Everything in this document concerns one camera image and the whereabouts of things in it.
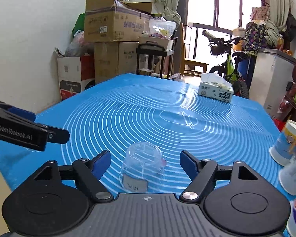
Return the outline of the orange drink bottle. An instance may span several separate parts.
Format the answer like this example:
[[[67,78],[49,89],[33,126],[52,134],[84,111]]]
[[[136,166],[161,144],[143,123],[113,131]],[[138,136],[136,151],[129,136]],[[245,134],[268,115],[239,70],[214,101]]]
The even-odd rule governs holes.
[[[284,45],[284,39],[283,39],[282,34],[280,34],[279,37],[278,37],[278,40],[277,40],[277,46],[276,46],[276,48],[278,50],[282,51],[283,50],[283,45]]]

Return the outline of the blue silicone baking mat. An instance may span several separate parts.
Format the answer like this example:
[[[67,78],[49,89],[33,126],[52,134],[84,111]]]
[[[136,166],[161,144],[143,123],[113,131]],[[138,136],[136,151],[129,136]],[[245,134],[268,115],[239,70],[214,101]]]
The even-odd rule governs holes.
[[[0,172],[10,189],[48,160],[67,165],[108,150],[112,161],[101,182],[116,195],[127,148],[137,142],[158,146],[166,161],[163,175],[149,179],[152,191],[180,194],[190,184],[182,150],[221,165],[244,161],[280,188],[281,167],[269,153],[280,132],[259,103],[238,96],[225,103],[199,96],[190,84],[125,74],[56,104],[36,121],[68,130],[70,139],[43,152],[0,141]]]

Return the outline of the clear plastic cup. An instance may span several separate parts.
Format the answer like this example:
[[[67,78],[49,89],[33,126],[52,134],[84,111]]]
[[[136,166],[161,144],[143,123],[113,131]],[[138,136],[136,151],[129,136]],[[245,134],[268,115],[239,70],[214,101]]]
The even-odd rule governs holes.
[[[120,172],[120,184],[131,193],[159,193],[167,165],[158,146],[138,142],[128,147]]]

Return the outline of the blue yellow paper cup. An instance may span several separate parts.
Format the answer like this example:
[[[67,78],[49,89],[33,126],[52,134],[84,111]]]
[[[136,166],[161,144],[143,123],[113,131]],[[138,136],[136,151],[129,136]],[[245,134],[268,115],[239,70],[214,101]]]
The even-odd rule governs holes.
[[[296,152],[296,122],[287,120],[275,144],[270,147],[271,157],[281,166],[285,166]]]

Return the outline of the black metal cart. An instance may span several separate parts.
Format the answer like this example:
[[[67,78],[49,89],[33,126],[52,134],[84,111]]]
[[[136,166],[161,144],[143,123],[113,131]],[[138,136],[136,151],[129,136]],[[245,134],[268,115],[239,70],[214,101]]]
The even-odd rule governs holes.
[[[167,50],[163,46],[153,43],[152,41],[140,43],[136,48],[136,74],[140,73],[140,55],[148,55],[148,70],[152,69],[154,58],[160,57],[159,78],[164,78],[163,74],[166,73],[166,79],[169,79],[173,70],[172,63],[176,44],[177,38],[174,38],[172,40],[171,48]]]

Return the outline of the clear plastic bag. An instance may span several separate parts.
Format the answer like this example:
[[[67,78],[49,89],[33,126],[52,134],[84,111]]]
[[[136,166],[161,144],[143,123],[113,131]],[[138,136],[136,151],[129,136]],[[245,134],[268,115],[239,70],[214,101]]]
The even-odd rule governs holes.
[[[163,17],[152,18],[149,20],[149,29],[151,34],[161,34],[169,39],[176,29],[176,23]]]

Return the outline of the green black bicycle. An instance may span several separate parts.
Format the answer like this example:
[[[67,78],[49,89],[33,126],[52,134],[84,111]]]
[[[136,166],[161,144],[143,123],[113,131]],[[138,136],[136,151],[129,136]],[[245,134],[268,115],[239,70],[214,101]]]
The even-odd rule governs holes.
[[[242,74],[238,71],[238,64],[247,58],[247,54],[242,51],[234,51],[232,46],[240,44],[244,38],[236,36],[231,40],[216,38],[208,31],[203,30],[203,36],[208,38],[210,44],[210,53],[213,56],[227,54],[226,61],[220,65],[211,68],[210,73],[217,73],[232,85],[236,96],[249,99],[249,89]]]

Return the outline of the white tissue box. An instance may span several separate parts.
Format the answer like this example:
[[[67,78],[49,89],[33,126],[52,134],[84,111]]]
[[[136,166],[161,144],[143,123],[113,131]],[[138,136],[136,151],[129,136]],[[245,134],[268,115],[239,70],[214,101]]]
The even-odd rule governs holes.
[[[215,73],[202,73],[198,95],[230,103],[234,89],[223,77]]]

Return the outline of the lower cardboard box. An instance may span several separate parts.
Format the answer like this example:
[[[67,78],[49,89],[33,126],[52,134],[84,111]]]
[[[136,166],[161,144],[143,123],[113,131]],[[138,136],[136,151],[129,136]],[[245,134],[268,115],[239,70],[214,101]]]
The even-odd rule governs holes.
[[[99,84],[118,75],[136,73],[139,42],[97,42],[95,52],[95,82]]]

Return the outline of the large top cardboard box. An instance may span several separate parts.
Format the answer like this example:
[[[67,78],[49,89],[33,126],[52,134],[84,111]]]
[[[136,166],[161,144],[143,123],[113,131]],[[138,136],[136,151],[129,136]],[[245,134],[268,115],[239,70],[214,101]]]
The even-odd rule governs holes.
[[[149,31],[152,2],[86,0],[84,38],[87,42],[137,41]]]

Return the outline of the white red cardboard box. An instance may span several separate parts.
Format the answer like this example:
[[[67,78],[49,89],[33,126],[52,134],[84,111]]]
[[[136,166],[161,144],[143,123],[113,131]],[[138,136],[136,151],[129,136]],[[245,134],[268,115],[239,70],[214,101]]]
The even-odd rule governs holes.
[[[61,100],[81,93],[95,83],[95,61],[93,56],[61,57],[58,54],[58,77]]]

